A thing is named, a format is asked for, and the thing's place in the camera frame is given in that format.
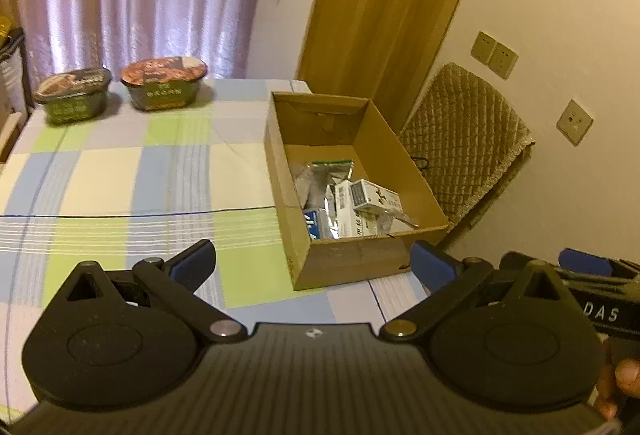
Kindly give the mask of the person hand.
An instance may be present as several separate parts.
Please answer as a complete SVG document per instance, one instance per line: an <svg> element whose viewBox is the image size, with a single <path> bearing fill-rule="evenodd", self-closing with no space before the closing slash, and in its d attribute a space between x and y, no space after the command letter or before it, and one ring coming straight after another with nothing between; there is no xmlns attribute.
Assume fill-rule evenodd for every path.
<svg viewBox="0 0 640 435"><path fill-rule="evenodd" d="M606 419L620 413L627 398L639 397L640 363L637 359L622 360L617 366L607 363L596 385L597 398L594 407Z"/></svg>

